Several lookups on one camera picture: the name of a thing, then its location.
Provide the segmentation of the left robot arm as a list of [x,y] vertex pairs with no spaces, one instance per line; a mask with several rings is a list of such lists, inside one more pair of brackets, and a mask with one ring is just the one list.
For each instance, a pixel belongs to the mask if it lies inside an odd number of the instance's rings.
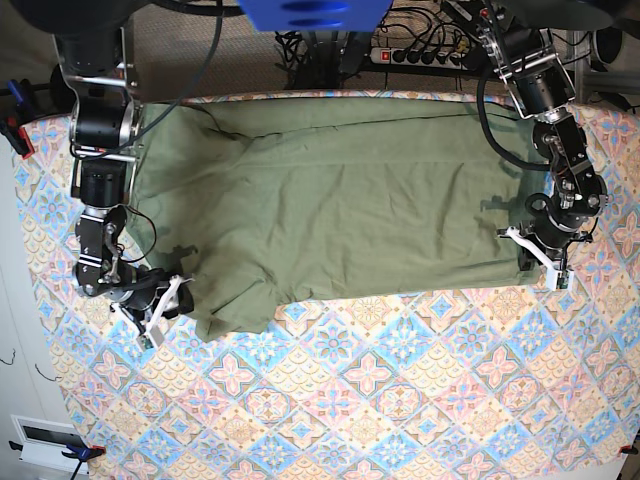
[[[479,42],[488,63],[478,83],[476,108],[482,131],[491,148],[522,170],[543,172],[552,180],[551,194],[527,197],[530,220],[499,230],[502,238],[518,246],[523,271],[545,266],[555,283],[569,279],[568,249],[589,243],[592,232],[583,230],[609,203],[606,183],[587,155],[586,135],[568,106],[575,98],[574,85],[561,63],[548,31],[522,26],[503,29],[496,9],[484,4],[478,25]],[[519,116],[534,123],[532,142],[543,162],[524,161],[502,147],[492,134],[484,90],[491,75],[504,84]]]

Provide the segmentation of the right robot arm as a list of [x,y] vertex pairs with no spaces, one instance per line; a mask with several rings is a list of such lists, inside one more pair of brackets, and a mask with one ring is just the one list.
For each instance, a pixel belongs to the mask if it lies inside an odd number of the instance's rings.
[[34,28],[52,35],[64,83],[75,95],[71,195],[84,211],[76,223],[80,252],[74,278],[81,294],[106,295],[138,327],[192,312],[178,269],[126,260],[126,226],[140,152],[143,115],[137,92],[131,15],[140,1],[15,1]]

